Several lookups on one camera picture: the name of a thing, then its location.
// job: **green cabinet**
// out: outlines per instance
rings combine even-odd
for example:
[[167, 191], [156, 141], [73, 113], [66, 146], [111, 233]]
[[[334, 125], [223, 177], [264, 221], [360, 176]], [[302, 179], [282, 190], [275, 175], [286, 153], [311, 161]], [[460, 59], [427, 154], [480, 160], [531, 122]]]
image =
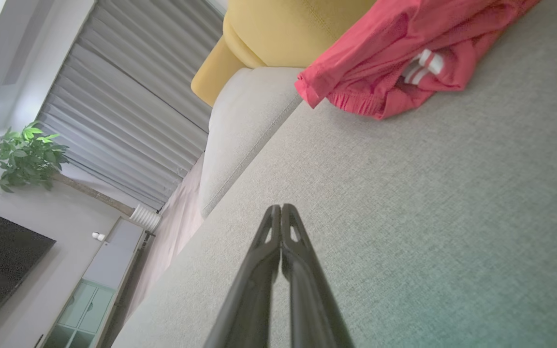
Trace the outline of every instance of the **green cabinet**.
[[46, 339], [44, 348], [91, 347], [113, 294], [113, 289], [81, 280]]

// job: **potted plant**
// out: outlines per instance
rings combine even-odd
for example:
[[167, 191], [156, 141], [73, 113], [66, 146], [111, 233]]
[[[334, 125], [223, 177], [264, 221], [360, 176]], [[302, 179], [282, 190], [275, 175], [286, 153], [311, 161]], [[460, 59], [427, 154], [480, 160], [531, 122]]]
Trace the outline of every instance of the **potted plant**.
[[129, 207], [62, 174], [62, 163], [68, 163], [68, 158], [64, 156], [68, 146], [53, 141], [59, 134], [40, 136], [43, 132], [34, 127], [37, 123], [30, 123], [22, 132], [12, 132], [9, 128], [0, 140], [0, 168], [4, 170], [0, 178], [0, 192], [12, 193], [12, 187], [25, 185], [40, 185], [50, 191], [53, 180], [56, 180], [114, 207], [146, 230], [154, 231], [161, 220], [156, 212], [141, 205], [136, 209]]

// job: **gray curtain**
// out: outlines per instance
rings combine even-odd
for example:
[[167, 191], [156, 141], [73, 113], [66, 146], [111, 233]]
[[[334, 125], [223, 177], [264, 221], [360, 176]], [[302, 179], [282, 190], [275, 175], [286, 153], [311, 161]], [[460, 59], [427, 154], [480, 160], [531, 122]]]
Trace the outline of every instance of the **gray curtain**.
[[39, 120], [71, 162], [159, 209], [207, 142], [190, 83], [221, 36], [202, 0], [100, 0]]

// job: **tree trunk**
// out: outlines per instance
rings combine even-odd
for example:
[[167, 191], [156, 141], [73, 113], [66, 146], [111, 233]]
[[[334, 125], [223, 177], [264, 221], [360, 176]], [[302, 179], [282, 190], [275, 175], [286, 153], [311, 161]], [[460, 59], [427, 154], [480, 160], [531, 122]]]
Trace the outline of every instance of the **tree trunk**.
[[87, 185], [83, 185], [82, 183], [79, 183], [78, 181], [70, 179], [69, 177], [65, 176], [64, 174], [61, 174], [61, 173], [53, 174], [53, 180], [59, 181], [60, 183], [64, 183], [64, 184], [68, 185], [69, 187], [72, 187], [72, 188], [74, 188], [74, 189], [76, 189], [80, 192], [83, 192], [87, 196], [93, 197], [96, 200], [101, 201], [102, 203], [108, 204], [111, 207], [114, 207], [115, 209], [117, 209], [118, 211], [121, 211], [123, 214], [125, 214], [128, 217], [132, 216], [132, 214], [134, 212], [134, 208], [128, 207], [128, 205], [125, 205], [124, 203], [122, 203], [120, 201], [113, 200], [113, 198], [110, 198], [109, 196], [101, 194], [100, 192], [96, 191], [95, 189], [93, 189], [91, 187], [88, 187]]

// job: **plant pot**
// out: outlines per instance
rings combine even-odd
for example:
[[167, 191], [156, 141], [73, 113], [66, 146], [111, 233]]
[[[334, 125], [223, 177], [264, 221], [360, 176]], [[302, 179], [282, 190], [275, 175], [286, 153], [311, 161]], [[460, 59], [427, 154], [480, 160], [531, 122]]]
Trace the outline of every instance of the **plant pot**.
[[130, 220], [146, 229], [146, 231], [154, 232], [161, 221], [161, 216], [148, 208], [137, 205], [137, 209], [130, 216]]

